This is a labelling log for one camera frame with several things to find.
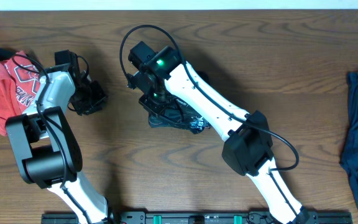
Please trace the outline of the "black orange-patterned jersey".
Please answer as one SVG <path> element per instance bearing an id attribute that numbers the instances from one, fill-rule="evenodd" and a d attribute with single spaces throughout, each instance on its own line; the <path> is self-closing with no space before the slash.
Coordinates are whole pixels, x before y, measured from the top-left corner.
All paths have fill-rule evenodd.
<path id="1" fill-rule="evenodd" d="M 189 130 L 193 134 L 201 133 L 204 128 L 209 129 L 211 125 L 203 118 L 196 110 L 194 110 L 188 103 L 185 103 L 181 98 L 177 99 L 179 107 L 182 111 L 181 123 L 167 123 L 160 118 L 156 118 L 149 113 L 149 125 L 151 128 L 171 127 L 177 129 Z M 166 110 L 165 115 L 171 119 L 178 119 L 179 114 L 176 110 Z"/>

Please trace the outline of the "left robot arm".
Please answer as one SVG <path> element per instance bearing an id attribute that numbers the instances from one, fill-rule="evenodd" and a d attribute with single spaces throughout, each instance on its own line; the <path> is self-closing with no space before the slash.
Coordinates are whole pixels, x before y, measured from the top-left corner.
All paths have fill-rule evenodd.
<path id="1" fill-rule="evenodd" d="M 60 197 L 78 223 L 110 223 L 108 201 L 86 178 L 80 147 L 65 117 L 78 87 L 78 67 L 64 63 L 42 73 L 34 102 L 6 121 L 19 173 L 24 182 Z"/>

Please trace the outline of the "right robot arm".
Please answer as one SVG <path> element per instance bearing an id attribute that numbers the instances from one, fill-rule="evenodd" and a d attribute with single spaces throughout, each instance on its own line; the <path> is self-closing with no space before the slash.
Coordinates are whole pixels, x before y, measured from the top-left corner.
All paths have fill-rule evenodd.
<path id="1" fill-rule="evenodd" d="M 225 99 L 172 47 L 156 52 L 140 42 L 131 49 L 128 60 L 137 69 L 129 81 L 144 93 L 144 108 L 161 117 L 168 103 L 184 102 L 219 134 L 224 142 L 225 163 L 253 181 L 276 221 L 307 222 L 306 209 L 280 175 L 282 169 L 277 167 L 272 139 L 281 140 L 290 149 L 294 147 L 269 129 L 261 112 L 250 113 Z"/>

